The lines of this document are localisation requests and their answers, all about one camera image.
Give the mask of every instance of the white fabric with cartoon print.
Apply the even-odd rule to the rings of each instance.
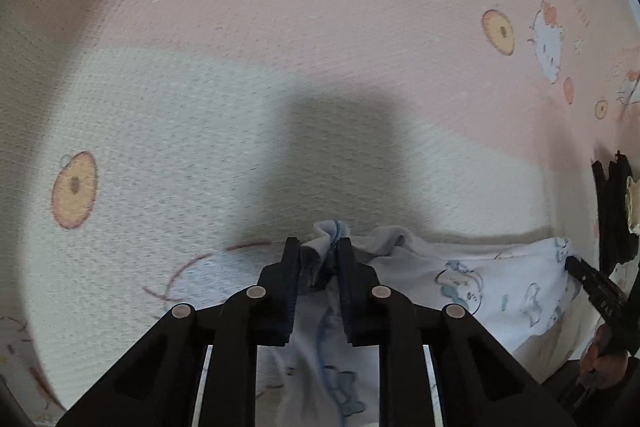
[[[323,221],[315,230],[318,237],[306,245],[319,253],[320,265],[335,266],[334,247],[339,237],[349,237],[347,226]],[[564,270],[566,256],[577,252],[562,238],[501,247],[438,245],[402,227],[379,227],[351,243],[381,284],[430,308],[459,304],[510,353],[551,328],[581,288]],[[279,425],[345,425],[348,418],[355,427],[378,419],[378,349],[347,344],[335,278],[298,297],[290,342],[273,352],[285,386]]]

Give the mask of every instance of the hello kitty face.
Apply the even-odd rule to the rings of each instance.
[[[560,51],[562,27],[558,26],[556,8],[542,0],[540,11],[533,22],[532,42],[536,47],[536,57],[549,82],[554,84],[560,73]]]
[[[460,261],[449,261],[446,266],[447,269],[438,273],[435,278],[435,282],[441,286],[440,293],[453,304],[475,314],[482,303],[482,277]]]
[[[618,100],[625,105],[640,102],[640,71],[629,71],[618,91]]]

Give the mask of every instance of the black tool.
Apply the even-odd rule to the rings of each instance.
[[[222,305],[174,306],[62,417],[60,427],[190,427],[207,346],[201,426],[254,424],[256,346],[284,346],[293,328],[300,243],[254,287]]]
[[[599,343],[599,355],[635,354],[640,348],[640,283],[634,283],[629,297],[606,275],[582,259],[568,256],[564,267],[582,284],[589,301],[608,326]],[[560,397],[560,403],[571,414],[593,393],[597,375],[594,370],[579,377],[574,388]]]
[[[591,169],[598,197],[600,271],[609,276],[616,263],[628,263],[638,254],[638,236],[629,232],[626,222],[626,179],[632,176],[631,166],[618,151],[616,161],[609,162],[608,178],[600,162],[594,162]]]

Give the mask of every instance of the white cloth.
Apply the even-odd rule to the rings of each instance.
[[[349,234],[337,221],[315,229],[318,237],[306,244],[319,255],[306,274],[312,285],[321,266],[334,265],[337,239]],[[561,238],[501,247],[434,245],[401,227],[379,227],[351,242],[356,259],[373,266],[381,284],[423,306],[464,306],[510,352],[548,330],[580,291],[564,270],[566,256],[577,253]],[[378,348],[347,344],[335,277],[324,289],[298,296],[289,344],[273,352],[285,385],[279,425],[377,422]]]

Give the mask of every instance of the white towel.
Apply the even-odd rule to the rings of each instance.
[[[320,267],[332,268],[337,239],[349,232],[338,221],[315,229],[318,237],[306,245],[319,262],[305,280],[318,286]],[[580,291],[564,270],[566,256],[577,253],[562,238],[500,247],[434,245],[401,227],[379,227],[351,242],[356,259],[373,266],[381,284],[423,306],[460,304],[510,352],[548,330]],[[378,348],[347,344],[335,277],[324,289],[298,296],[289,344],[273,352],[285,384],[279,425],[377,422]]]

